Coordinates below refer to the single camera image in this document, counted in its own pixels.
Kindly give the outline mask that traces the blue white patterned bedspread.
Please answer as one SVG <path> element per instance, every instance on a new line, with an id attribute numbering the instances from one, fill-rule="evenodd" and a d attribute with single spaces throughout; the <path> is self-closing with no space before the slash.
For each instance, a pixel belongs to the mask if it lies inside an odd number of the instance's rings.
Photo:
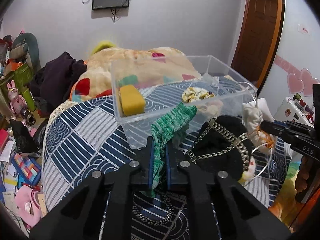
<path id="1" fill-rule="evenodd" d="M 187 151 L 197 136 L 192 138 L 187 134 L 180 149 Z M 113 172 L 132 161 L 140 150 L 129 146 L 122 127 L 116 122 L 112 96 L 60 110 L 49 125 L 43 144 L 42 183 L 48 211 L 93 171 Z M 264 206 L 269 207 L 276 199 L 291 158 L 292 150 L 279 139 L 266 170 L 245 186 Z M 167 196 L 172 200 L 174 216 L 160 226 L 144 225 L 133 218 L 131 239 L 190 239 L 185 196 L 173 193 Z M 167 213 L 159 194 L 149 198 L 138 193 L 134 201 L 139 211 L 151 219 L 164 218 Z"/>

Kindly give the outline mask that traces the beige fleece blanket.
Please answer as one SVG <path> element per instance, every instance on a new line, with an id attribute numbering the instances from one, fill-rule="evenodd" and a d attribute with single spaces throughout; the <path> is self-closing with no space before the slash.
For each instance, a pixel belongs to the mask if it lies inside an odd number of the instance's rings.
<path id="1" fill-rule="evenodd" d="M 85 62 L 87 70 L 73 85 L 69 100 L 83 102 L 112 94 L 112 80 L 119 87 L 146 88 L 200 78 L 187 56 L 170 47 L 150 50 L 105 48 Z"/>

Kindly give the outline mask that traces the grey green plush dinosaur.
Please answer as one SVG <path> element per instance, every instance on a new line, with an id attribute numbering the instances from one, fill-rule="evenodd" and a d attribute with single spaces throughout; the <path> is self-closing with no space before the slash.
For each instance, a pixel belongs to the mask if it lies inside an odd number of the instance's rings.
<path id="1" fill-rule="evenodd" d="M 13 60 L 25 60 L 35 72 L 41 68 L 37 39 L 32 33 L 23 33 L 16 37 L 9 56 Z"/>

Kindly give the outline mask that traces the yellow sponge block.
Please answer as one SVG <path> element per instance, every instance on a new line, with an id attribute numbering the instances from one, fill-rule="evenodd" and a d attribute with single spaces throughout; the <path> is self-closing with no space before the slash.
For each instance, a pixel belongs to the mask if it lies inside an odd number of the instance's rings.
<path id="1" fill-rule="evenodd" d="M 144 113 L 145 100 L 139 90 L 133 85 L 120 88 L 120 101 L 123 114 L 132 116 Z"/>

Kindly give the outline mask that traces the white sliding door with hearts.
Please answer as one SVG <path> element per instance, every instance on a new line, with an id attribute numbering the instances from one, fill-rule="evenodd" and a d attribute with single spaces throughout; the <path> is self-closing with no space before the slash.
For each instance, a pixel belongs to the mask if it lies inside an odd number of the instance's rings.
<path id="1" fill-rule="evenodd" d="M 296 93 L 313 107 L 314 83 L 319 83 L 319 20 L 305 0 L 285 0 L 279 46 L 259 96 L 272 115 Z"/>

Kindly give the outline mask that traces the green knitted sock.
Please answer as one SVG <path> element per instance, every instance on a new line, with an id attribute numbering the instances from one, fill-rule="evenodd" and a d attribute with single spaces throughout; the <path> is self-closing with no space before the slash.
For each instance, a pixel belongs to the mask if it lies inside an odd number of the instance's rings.
<path id="1" fill-rule="evenodd" d="M 194 105 L 186 106 L 179 103 L 175 108 L 158 118 L 151 125 L 151 136 L 153 138 L 153 153 L 151 154 L 151 189 L 143 192 L 145 196 L 155 198 L 155 188 L 159 185 L 161 171 L 165 164 L 165 145 L 171 139 L 179 145 L 186 137 L 189 122 L 197 113 Z"/>

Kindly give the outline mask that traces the clear plastic storage box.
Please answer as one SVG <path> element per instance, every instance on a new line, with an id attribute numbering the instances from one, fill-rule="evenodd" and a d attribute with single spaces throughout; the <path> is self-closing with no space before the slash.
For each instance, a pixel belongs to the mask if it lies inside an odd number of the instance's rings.
<path id="1" fill-rule="evenodd" d="M 137 88 L 145 100 L 144 113 L 125 116 L 121 107 L 120 88 L 112 80 L 115 119 L 122 127 L 132 149 L 146 145 L 151 135 L 151 124 L 183 102 L 182 94 L 190 87 L 205 89 L 213 97 L 195 101 L 195 117 L 189 123 L 187 133 L 195 138 L 203 123 L 220 115 L 242 116 L 242 104 L 252 101 L 248 91 L 234 87 L 237 82 L 248 82 L 234 69 L 213 56 L 187 56 L 200 78 Z"/>

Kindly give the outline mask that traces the dark purple clothing pile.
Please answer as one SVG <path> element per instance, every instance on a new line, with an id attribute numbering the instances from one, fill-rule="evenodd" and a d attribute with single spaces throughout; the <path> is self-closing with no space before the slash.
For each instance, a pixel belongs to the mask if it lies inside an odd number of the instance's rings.
<path id="1" fill-rule="evenodd" d="M 69 98 L 73 85 L 86 70 L 83 60 L 77 61 L 66 51 L 47 62 L 29 82 L 38 110 L 44 115 L 52 113 Z"/>

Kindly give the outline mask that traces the black hat with chain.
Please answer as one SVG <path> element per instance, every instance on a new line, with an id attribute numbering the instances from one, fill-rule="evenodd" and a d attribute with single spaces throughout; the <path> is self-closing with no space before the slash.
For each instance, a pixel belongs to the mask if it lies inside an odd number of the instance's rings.
<path id="1" fill-rule="evenodd" d="M 238 116 L 221 115 L 202 125 L 187 156 L 206 172 L 226 171 L 238 181 L 248 170 L 253 149 L 242 120 Z"/>

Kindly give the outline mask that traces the floral fabric scrunchie pouch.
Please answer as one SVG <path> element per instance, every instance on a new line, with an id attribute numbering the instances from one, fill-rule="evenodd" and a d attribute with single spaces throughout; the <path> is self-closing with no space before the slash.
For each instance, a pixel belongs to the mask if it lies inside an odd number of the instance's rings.
<path id="1" fill-rule="evenodd" d="M 251 101 L 242 104 L 242 120 L 247 129 L 248 137 L 258 151 L 264 155 L 271 155 L 277 142 L 277 137 L 261 130 L 260 124 L 267 120 L 274 122 L 274 118 L 264 98 L 258 99 L 258 103 Z"/>

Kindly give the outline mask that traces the wooden door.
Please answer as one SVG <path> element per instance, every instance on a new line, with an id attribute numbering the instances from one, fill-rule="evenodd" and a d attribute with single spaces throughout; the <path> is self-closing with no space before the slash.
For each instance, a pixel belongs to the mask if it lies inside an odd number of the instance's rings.
<path id="1" fill-rule="evenodd" d="M 231 67 L 260 89 L 271 69 L 284 21 L 285 0 L 245 0 Z"/>

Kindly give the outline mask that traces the white sticker covered case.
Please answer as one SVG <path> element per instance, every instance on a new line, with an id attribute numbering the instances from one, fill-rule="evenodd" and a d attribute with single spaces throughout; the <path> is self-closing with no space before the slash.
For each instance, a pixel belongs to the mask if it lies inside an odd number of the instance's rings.
<path id="1" fill-rule="evenodd" d="M 277 121 L 294 121 L 300 124 L 312 126 L 306 114 L 294 103 L 292 98 L 286 97 L 273 116 Z"/>

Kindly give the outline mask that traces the green storage box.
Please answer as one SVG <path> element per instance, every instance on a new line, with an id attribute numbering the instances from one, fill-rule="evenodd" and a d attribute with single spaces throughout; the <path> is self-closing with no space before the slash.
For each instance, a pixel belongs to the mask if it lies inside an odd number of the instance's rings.
<path id="1" fill-rule="evenodd" d="M 26 90 L 29 82 L 33 79 L 33 75 L 33 69 L 25 62 L 15 71 L 11 71 L 6 77 L 1 77 L 1 91 L 6 101 L 9 102 L 7 83 L 14 80 L 15 86 L 19 93 L 22 94 Z"/>

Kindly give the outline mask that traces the pink plush toy on floor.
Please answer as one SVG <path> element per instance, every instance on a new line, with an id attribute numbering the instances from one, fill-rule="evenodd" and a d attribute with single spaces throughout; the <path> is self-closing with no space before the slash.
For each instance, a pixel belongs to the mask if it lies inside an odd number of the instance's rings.
<path id="1" fill-rule="evenodd" d="M 43 192 L 23 185 L 16 193 L 18 215 L 33 228 L 48 213 Z"/>

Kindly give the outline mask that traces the pink rabbit toy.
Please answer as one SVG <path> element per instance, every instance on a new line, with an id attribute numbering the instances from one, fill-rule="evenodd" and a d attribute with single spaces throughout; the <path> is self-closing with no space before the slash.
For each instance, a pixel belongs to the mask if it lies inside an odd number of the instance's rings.
<path id="1" fill-rule="evenodd" d="M 11 80 L 9 83 L 7 83 L 7 89 L 11 112 L 14 116 L 19 116 L 21 114 L 21 110 L 23 108 L 27 108 L 25 99 L 19 94 L 14 80 Z"/>

